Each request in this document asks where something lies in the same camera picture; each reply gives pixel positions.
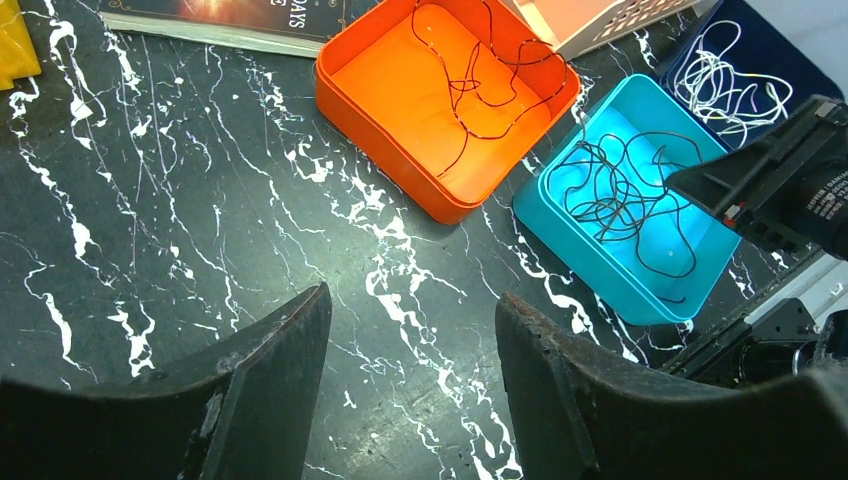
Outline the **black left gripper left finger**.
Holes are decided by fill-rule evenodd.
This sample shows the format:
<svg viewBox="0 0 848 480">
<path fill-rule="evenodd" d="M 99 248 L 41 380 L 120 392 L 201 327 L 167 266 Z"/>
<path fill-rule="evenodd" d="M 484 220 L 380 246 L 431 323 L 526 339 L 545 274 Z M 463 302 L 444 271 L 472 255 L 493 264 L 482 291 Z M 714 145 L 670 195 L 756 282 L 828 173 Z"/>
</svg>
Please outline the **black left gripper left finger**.
<svg viewBox="0 0 848 480">
<path fill-rule="evenodd" d="M 1 382 L 5 479 L 298 479 L 332 320 L 326 284 L 127 384 Z"/>
</svg>

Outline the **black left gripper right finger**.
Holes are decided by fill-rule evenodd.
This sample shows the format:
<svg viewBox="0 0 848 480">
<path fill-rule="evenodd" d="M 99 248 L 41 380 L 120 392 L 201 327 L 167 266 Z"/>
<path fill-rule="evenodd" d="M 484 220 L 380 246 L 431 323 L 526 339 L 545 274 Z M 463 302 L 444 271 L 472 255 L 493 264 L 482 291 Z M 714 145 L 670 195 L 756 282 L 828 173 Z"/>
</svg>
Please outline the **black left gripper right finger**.
<svg viewBox="0 0 848 480">
<path fill-rule="evenodd" d="M 843 479 L 847 372 L 747 389 L 670 375 L 571 333 L 520 297 L 495 311 L 528 479 Z"/>
</svg>

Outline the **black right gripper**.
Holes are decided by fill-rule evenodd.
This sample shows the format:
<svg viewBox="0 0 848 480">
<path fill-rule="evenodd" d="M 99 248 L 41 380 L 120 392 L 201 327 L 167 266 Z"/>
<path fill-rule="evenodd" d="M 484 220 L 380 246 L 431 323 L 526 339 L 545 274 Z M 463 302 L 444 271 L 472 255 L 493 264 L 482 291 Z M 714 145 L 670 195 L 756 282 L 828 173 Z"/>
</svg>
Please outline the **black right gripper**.
<svg viewBox="0 0 848 480">
<path fill-rule="evenodd" d="M 665 186 L 766 250 L 812 243 L 847 259 L 847 104 L 813 95 L 750 144 Z"/>
</svg>

